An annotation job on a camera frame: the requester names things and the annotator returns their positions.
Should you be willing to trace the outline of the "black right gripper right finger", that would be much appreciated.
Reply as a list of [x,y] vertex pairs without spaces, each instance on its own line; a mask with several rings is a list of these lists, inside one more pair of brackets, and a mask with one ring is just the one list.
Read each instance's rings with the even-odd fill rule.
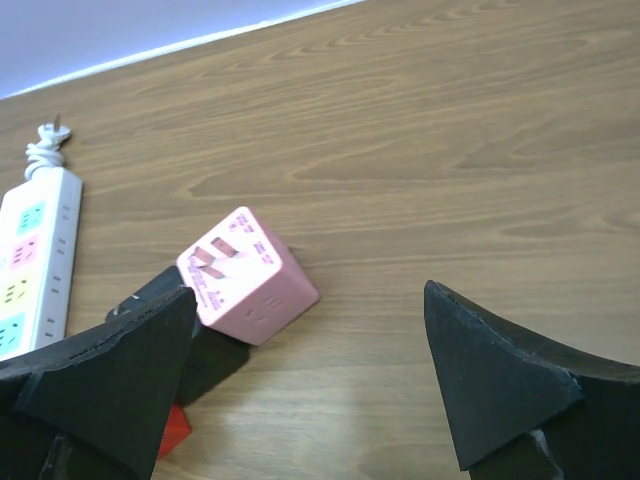
[[639,369],[424,287],[426,335],[459,468],[473,479],[636,479]]

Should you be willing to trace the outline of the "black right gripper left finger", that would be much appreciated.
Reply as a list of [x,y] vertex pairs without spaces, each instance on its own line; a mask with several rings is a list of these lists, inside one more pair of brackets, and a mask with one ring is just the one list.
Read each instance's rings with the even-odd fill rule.
[[194,292],[179,287],[2,361],[2,478],[150,478],[195,316]]

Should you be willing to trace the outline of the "black cube plug adapter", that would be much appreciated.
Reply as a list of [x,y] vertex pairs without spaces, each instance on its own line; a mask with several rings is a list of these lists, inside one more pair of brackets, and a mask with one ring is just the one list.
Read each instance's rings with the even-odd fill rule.
[[[183,284],[176,266],[170,266],[129,297],[114,306],[105,320],[111,321]],[[237,339],[205,327],[196,318],[189,355],[179,381],[176,403],[187,407],[243,367],[250,347]]]

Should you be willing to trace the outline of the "pink cube plug adapter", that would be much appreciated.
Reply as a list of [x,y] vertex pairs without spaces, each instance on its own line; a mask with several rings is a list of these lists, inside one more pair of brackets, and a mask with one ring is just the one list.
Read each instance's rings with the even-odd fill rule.
[[288,247],[246,206],[176,260],[201,323],[260,346],[314,306],[320,294]]

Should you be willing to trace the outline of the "white multicolour power strip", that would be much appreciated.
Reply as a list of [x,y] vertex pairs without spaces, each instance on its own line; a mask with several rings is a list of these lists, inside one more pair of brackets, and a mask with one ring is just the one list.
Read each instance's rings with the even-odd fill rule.
[[65,337],[83,183],[48,169],[1,204],[1,359]]

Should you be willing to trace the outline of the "red cube plug adapter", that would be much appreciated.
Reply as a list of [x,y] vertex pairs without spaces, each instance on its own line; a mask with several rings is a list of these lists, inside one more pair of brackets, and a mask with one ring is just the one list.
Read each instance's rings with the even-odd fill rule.
[[162,441],[158,450],[157,459],[160,460],[184,441],[191,434],[191,426],[184,409],[179,405],[173,405],[165,425]]

